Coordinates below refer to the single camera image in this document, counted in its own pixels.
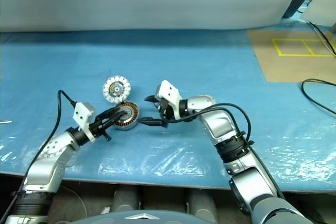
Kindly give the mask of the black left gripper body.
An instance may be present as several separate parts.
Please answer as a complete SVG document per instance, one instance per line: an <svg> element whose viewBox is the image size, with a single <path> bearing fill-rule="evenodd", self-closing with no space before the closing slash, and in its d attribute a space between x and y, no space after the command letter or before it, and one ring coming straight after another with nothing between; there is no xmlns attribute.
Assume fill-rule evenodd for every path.
<svg viewBox="0 0 336 224"><path fill-rule="evenodd" d="M110 119L95 118L93 123L90 123L89 130L95 138L103 136L107 141L111 137L106 133L106 129L111 126Z"/></svg>

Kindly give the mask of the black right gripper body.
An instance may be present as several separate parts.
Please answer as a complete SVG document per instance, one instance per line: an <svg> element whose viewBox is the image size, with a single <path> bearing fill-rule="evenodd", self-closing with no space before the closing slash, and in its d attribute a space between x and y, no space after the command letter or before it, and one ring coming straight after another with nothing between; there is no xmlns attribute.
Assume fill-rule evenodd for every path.
<svg viewBox="0 0 336 224"><path fill-rule="evenodd" d="M161 118L161 127L168 127L169 124L178 123L176 116L178 116L179 100L173 99L171 101L165 98L158 98L159 115Z"/></svg>

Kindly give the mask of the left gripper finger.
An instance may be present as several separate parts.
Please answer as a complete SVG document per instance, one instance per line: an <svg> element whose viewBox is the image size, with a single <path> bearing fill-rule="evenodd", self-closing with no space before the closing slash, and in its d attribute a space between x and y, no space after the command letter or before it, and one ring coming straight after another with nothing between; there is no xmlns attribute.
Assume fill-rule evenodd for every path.
<svg viewBox="0 0 336 224"><path fill-rule="evenodd" d="M126 130L128 127L129 113L125 110L120 110L113 113L104 123L103 129L106 130L109 127L116 127L120 130Z"/></svg>
<svg viewBox="0 0 336 224"><path fill-rule="evenodd" d="M120 117L123 116L123 110L120 107L109 108L102 113L97 115L97 121L108 122L108 121L118 121Z"/></svg>

